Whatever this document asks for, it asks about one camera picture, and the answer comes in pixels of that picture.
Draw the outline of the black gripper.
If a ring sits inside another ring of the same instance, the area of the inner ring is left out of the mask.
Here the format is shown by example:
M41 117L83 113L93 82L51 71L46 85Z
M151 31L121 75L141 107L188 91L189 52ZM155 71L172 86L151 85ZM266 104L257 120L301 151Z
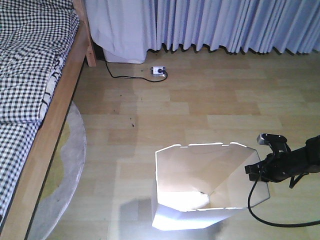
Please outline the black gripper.
M308 174L310 167L306 151L300 149L282 152L279 157L263 163L262 174L260 174L262 169L260 162L244 167L250 181L279 183L291 177Z

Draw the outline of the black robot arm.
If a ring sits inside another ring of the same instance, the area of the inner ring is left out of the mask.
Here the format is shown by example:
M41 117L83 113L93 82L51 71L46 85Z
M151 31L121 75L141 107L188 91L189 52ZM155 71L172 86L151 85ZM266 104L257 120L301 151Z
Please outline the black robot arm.
M279 183L290 178L289 188L310 173L320 171L320 137L312 137L305 146L291 150L283 135L261 133L257 137L260 145L268 145L272 153L263 161L246 165L245 173L250 181Z

